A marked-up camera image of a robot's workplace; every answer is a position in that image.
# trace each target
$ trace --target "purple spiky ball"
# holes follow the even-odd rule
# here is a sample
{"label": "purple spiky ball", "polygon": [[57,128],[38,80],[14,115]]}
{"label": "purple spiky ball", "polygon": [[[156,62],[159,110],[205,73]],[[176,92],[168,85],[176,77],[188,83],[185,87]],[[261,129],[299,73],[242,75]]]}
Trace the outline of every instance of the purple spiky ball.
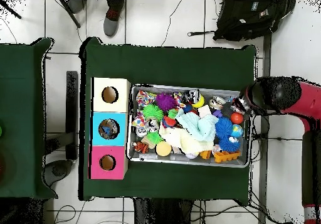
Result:
{"label": "purple spiky ball", "polygon": [[175,99],[171,95],[166,93],[157,94],[156,103],[157,106],[164,112],[167,112],[168,110],[176,107]]}

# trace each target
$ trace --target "shape sorter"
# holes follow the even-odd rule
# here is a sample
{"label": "shape sorter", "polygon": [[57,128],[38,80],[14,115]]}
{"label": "shape sorter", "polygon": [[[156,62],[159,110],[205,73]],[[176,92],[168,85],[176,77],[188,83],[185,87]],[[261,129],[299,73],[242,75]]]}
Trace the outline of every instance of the shape sorter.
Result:
{"label": "shape sorter", "polygon": [[122,78],[92,78],[90,179],[123,179],[130,83]]}

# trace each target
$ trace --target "pink box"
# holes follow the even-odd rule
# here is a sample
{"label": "pink box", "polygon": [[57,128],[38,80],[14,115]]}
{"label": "pink box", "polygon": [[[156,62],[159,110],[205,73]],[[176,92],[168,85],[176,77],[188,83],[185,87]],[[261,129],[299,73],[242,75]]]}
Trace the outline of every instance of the pink box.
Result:
{"label": "pink box", "polygon": [[[114,165],[112,170],[103,169],[100,160],[106,156],[112,156]],[[125,157],[124,146],[93,146],[92,147],[92,166],[91,179],[114,179],[124,178],[128,167],[128,160]]]}

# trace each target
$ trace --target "yellow ball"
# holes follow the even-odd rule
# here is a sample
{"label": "yellow ball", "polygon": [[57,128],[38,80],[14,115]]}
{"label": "yellow ball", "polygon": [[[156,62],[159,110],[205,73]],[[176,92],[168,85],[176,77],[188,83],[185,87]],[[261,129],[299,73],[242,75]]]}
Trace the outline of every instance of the yellow ball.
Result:
{"label": "yellow ball", "polygon": [[170,144],[162,141],[156,145],[156,153],[162,157],[169,155],[172,151],[172,147]]}
{"label": "yellow ball", "polygon": [[205,103],[205,99],[204,99],[204,97],[201,95],[200,98],[199,98],[199,102],[196,103],[196,104],[192,104],[192,106],[193,106],[194,108],[201,108],[201,107],[204,105],[204,103]]}

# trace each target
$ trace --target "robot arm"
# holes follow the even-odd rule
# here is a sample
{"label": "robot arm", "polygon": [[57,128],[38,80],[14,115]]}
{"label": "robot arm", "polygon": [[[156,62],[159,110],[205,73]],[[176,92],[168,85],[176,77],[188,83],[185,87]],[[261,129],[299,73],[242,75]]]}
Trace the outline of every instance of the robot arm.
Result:
{"label": "robot arm", "polygon": [[302,205],[305,224],[321,224],[321,87],[297,77],[261,77],[241,91],[234,107],[259,115],[290,114],[304,124]]}

